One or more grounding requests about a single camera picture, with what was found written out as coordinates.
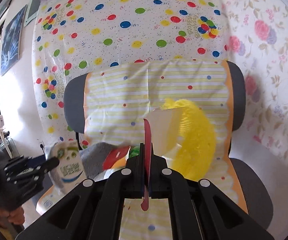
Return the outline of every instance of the silver screw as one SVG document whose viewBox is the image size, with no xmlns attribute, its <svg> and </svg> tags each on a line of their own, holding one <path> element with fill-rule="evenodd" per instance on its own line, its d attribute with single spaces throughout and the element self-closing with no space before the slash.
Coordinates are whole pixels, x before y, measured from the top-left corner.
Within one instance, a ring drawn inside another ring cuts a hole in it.
<svg viewBox="0 0 288 240">
<path fill-rule="evenodd" d="M 209 180 L 207 180 L 207 179 L 202 179 L 202 180 L 200 181 L 200 185 L 203 186 L 203 187 L 209 187 L 210 182 L 209 182 Z"/>
<path fill-rule="evenodd" d="M 132 173 L 132 171 L 131 171 L 130 169 L 126 168 L 126 169 L 122 169 L 121 173 L 122 173 L 123 175 L 129 175 L 129 174 Z"/>
<path fill-rule="evenodd" d="M 163 169 L 162 170 L 162 173 L 164 174 L 164 175 L 170 175 L 170 174 L 172 174 L 172 170 L 171 169 Z"/>
<path fill-rule="evenodd" d="M 90 187 L 92 185 L 93 185 L 93 180 L 91 180 L 91 179 L 86 179 L 86 180 L 83 181 L 83 186 L 84 187 Z"/>
</svg>

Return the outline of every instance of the blue curved logo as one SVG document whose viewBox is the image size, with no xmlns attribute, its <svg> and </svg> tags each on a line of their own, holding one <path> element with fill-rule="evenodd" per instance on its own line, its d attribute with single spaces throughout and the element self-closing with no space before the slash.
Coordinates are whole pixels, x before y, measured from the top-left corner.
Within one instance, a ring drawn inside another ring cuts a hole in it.
<svg viewBox="0 0 288 240">
<path fill-rule="evenodd" d="M 83 173 L 83 171 L 81 171 L 81 173 L 78 174 L 78 176 L 76 176 L 76 177 L 74 177 L 74 178 L 71 178 L 71 179 L 63 179 L 63 178 L 61 178 L 61 180 L 62 180 L 64 183 L 70 183 L 70 182 L 73 182 L 73 181 L 77 180 L 77 179 L 81 176 L 82 173 Z"/>
</svg>

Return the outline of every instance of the blue dot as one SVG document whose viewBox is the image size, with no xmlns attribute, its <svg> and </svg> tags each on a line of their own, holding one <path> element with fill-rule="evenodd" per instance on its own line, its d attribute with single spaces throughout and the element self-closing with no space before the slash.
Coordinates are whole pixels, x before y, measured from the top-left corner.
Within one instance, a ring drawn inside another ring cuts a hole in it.
<svg viewBox="0 0 288 240">
<path fill-rule="evenodd" d="M 154 225 L 149 225 L 148 226 L 148 230 L 149 231 L 154 231 L 155 230 L 155 226 Z"/>
<path fill-rule="evenodd" d="M 206 33 L 206 31 L 205 31 L 202 27 L 199 27 L 199 28 L 198 28 L 198 31 L 199 31 L 201 34 Z"/>
<path fill-rule="evenodd" d="M 218 56 L 219 56 L 219 52 L 218 52 L 218 51 L 216 51 L 216 50 L 215 50 L 215 51 L 213 51 L 213 56 L 214 56 L 214 57 L 218 57 Z"/>
<path fill-rule="evenodd" d="M 185 10 L 180 10 L 179 13 L 180 13 L 181 15 L 187 15 L 187 12 L 186 12 Z"/>
<path fill-rule="evenodd" d="M 111 67 L 118 66 L 118 63 L 117 63 L 117 62 L 113 62 L 110 66 L 111 66 Z"/>
<path fill-rule="evenodd" d="M 99 4 L 95 7 L 95 10 L 101 10 L 104 7 L 104 4 Z"/>
<path fill-rule="evenodd" d="M 125 28 L 128 28 L 130 27 L 131 23 L 128 22 L 128 21 L 124 21 L 124 22 L 121 22 L 120 26 L 125 29 Z"/>
<path fill-rule="evenodd" d="M 155 3 L 155 4 L 161 4 L 162 1 L 161 1 L 161 0 L 154 0 L 154 3 Z"/>
</svg>

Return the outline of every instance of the floral wallpaper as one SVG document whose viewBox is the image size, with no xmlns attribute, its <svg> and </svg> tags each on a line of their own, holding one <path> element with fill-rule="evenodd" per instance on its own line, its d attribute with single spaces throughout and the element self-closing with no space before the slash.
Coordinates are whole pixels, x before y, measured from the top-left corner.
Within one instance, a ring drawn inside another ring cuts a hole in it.
<svg viewBox="0 0 288 240">
<path fill-rule="evenodd" d="M 288 0 L 223 0 L 228 60 L 242 70 L 252 136 L 288 167 Z"/>
</svg>

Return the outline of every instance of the yellow brush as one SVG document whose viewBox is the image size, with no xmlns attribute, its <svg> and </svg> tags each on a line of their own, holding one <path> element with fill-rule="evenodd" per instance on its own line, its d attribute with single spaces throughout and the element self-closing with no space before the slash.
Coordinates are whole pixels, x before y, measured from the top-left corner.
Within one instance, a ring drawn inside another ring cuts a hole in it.
<svg viewBox="0 0 288 240">
<path fill-rule="evenodd" d="M 195 103 L 181 99 L 166 99 L 161 109 L 182 107 L 179 136 L 182 148 L 176 153 L 172 169 L 186 179 L 198 181 L 207 173 L 214 157 L 216 136 L 214 126 Z"/>
</svg>

